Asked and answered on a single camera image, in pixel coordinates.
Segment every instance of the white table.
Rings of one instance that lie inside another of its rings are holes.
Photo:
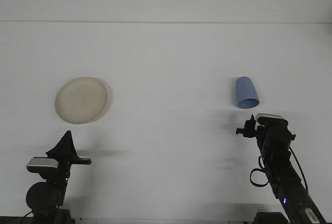
[[[235,135],[263,112],[289,121],[310,194],[332,220],[332,25],[2,22],[0,33],[0,215],[29,211],[25,194],[41,178],[25,166],[66,130],[92,158],[71,170],[64,207],[74,217],[282,211],[269,186],[249,182],[255,140]],[[261,101],[248,110],[234,105],[234,78],[244,75]],[[79,76],[103,79],[111,105],[96,122],[72,125],[54,101]]]

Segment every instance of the label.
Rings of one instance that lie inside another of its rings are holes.
[[[311,208],[306,207],[305,211],[306,211],[306,214],[307,214],[307,216],[310,219],[310,221],[311,221],[312,224],[319,224],[320,223],[320,221],[315,216],[315,214],[313,213],[313,211],[311,210]]]

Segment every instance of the plate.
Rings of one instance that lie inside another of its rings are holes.
[[[56,98],[56,111],[69,123],[89,123],[102,114],[107,98],[107,88],[99,79],[79,77],[61,88]]]

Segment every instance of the black cable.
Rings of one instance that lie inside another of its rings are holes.
[[[20,224],[22,224],[22,223],[23,223],[23,220],[26,218],[26,216],[28,216],[28,215],[31,214],[31,213],[32,213],[32,211],[30,211],[29,213],[27,213],[26,215],[24,215],[24,216],[22,217],[21,221],[20,221]]]
[[[306,191],[308,193],[308,184],[307,184],[307,180],[306,180],[306,177],[305,177],[305,174],[303,173],[303,170],[301,168],[301,165],[299,163],[299,160],[297,160],[296,156],[295,156],[295,153],[293,152],[292,148],[289,147],[291,153],[293,154],[294,158],[295,158],[295,161],[297,162],[297,165],[299,166],[299,169],[301,171],[301,175],[302,175],[302,178],[303,178],[303,181],[305,182],[305,187],[306,187]]]

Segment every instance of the plastic cup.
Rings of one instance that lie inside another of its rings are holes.
[[[258,95],[251,79],[247,76],[239,77],[235,82],[235,94],[239,108],[253,108],[259,104]]]

